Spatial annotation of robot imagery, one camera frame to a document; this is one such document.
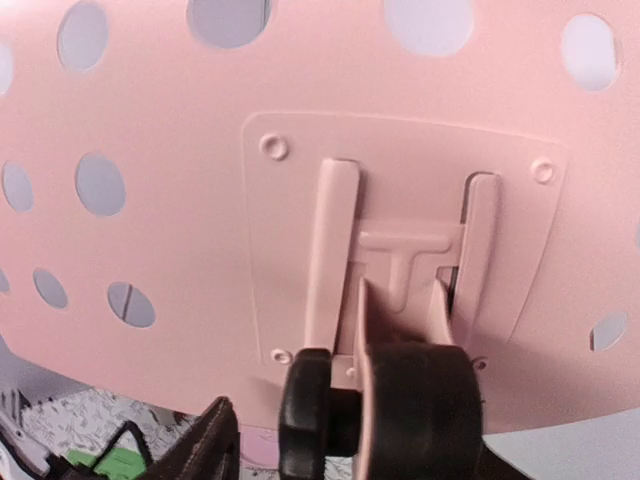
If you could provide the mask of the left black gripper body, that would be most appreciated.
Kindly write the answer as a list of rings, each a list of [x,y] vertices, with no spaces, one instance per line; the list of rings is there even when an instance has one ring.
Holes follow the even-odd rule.
[[[22,428],[24,406],[29,406],[29,402],[19,390],[1,392],[2,479],[108,479],[98,468],[115,451],[125,434],[130,434],[135,441],[143,462],[142,471],[150,466],[149,446],[135,422],[122,423],[89,465],[74,465],[26,433]]]

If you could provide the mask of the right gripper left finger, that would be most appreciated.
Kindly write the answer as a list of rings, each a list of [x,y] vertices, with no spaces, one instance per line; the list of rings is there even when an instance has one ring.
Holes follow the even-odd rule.
[[[167,453],[144,472],[146,480],[235,480],[240,433],[233,404],[218,397]]]

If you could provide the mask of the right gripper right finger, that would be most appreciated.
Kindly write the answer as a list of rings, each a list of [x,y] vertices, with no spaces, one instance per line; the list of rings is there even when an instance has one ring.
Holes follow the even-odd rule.
[[[483,480],[530,480],[530,477],[499,456],[487,442],[482,451]]]

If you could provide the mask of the green sheet music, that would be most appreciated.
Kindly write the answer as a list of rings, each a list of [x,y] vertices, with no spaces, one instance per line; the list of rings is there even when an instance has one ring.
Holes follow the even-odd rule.
[[[69,450],[67,460],[76,466],[90,466],[96,456],[79,450]],[[96,467],[95,472],[109,479],[130,480],[146,471],[142,456],[132,450],[116,447]]]

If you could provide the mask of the pink music stand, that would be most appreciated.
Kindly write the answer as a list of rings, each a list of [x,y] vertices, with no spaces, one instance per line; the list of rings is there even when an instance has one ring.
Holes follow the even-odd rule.
[[[635,1],[5,1],[1,335],[288,479],[639,405]]]

